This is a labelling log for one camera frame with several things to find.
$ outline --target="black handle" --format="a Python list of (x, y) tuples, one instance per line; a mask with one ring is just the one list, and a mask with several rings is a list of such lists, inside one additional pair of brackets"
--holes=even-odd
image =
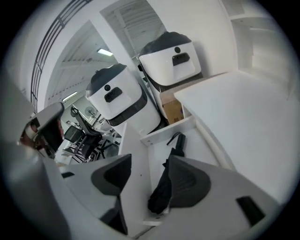
[(186, 140), (186, 136), (184, 134), (179, 134), (176, 143), (176, 149), (183, 150), (185, 140)]

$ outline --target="white cabinet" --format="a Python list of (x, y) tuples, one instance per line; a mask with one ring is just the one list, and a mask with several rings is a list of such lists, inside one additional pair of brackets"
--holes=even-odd
[(238, 69), (299, 99), (299, 62), (277, 22), (252, 0), (220, 0), (220, 4), (232, 25)]

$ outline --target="ceiling light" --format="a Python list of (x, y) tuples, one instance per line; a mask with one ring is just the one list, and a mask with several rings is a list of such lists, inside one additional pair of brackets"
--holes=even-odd
[(109, 52), (107, 50), (104, 50), (102, 48), (98, 51), (98, 53), (101, 53), (101, 54), (104, 54), (104, 55), (107, 55), (107, 56), (112, 56), (113, 55), (111, 52)]
[(71, 95), (67, 96), (66, 98), (64, 98), (62, 101), (65, 102), (67, 101), (69, 98), (71, 98), (72, 96), (74, 96), (77, 92), (72, 93)]

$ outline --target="dark gray panel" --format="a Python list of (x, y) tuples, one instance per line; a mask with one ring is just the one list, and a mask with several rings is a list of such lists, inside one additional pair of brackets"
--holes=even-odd
[(91, 175), (93, 185), (105, 195), (119, 196), (131, 174), (131, 154), (127, 154)]
[(160, 85), (159, 83), (157, 83), (156, 81), (154, 81), (148, 74), (147, 72), (145, 71), (145, 69), (143, 68), (142, 64), (141, 64), (141, 67), (143, 69), (143, 72), (145, 74), (145, 76), (147, 77), (147, 79), (150, 81), (150, 83), (153, 85), (153, 87), (155, 87), (155, 89), (159, 92), (164, 92), (164, 91), (167, 91), (171, 88), (175, 88), (177, 86), (180, 86), (180, 85), (183, 85), (185, 83), (188, 83), (188, 82), (191, 82), (191, 81), (194, 81), (194, 80), (197, 80), (197, 79), (200, 79), (200, 78), (203, 78), (203, 74), (202, 72), (194, 75), (194, 76), (191, 76), (187, 79), (184, 79), (180, 82), (177, 82), (177, 83), (174, 83), (172, 85), (168, 85), (168, 86), (164, 86), (164, 85)]
[(1, 153), (1, 175), (21, 213), (46, 236), (71, 239), (69, 226), (53, 195), (41, 156), (31, 149), (13, 145), (6, 145)]
[(172, 183), (170, 207), (192, 207), (208, 194), (211, 182), (204, 171), (178, 160), (174, 155), (169, 157), (168, 164)]
[(119, 75), (127, 66), (123, 64), (115, 64), (110, 68), (103, 68), (92, 76), (90, 84), (86, 89), (86, 97), (91, 97), (100, 88), (106, 85), (110, 80)]
[(135, 115), (137, 112), (139, 112), (146, 106), (148, 101), (147, 94), (142, 87), (141, 90), (142, 90), (141, 97), (135, 103), (133, 103), (129, 108), (125, 109), (123, 112), (121, 112), (120, 114), (118, 114), (112, 119), (106, 119), (109, 125), (111, 125), (112, 127), (120, 125), (121, 123), (131, 118), (133, 115)]
[(183, 34), (177, 32), (165, 32), (156, 40), (149, 42), (141, 50), (139, 56), (159, 52), (170, 47), (176, 47), (190, 42), (192, 42), (192, 40)]

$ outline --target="staircase railing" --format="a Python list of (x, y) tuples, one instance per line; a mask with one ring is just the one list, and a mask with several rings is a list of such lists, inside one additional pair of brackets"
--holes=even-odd
[(47, 31), (41, 46), (39, 47), (37, 57), (34, 63), (32, 77), (31, 77), (31, 89), (30, 89), (30, 101), (35, 107), (35, 113), (38, 112), (38, 88), (43, 72), (43, 67), (47, 59), (48, 53), (61, 32), (65, 28), (66, 24), (71, 20), (71, 18), (86, 4), (92, 0), (72, 0), (66, 5), (66, 7), (60, 12), (60, 14), (55, 18), (51, 24), (49, 30)]

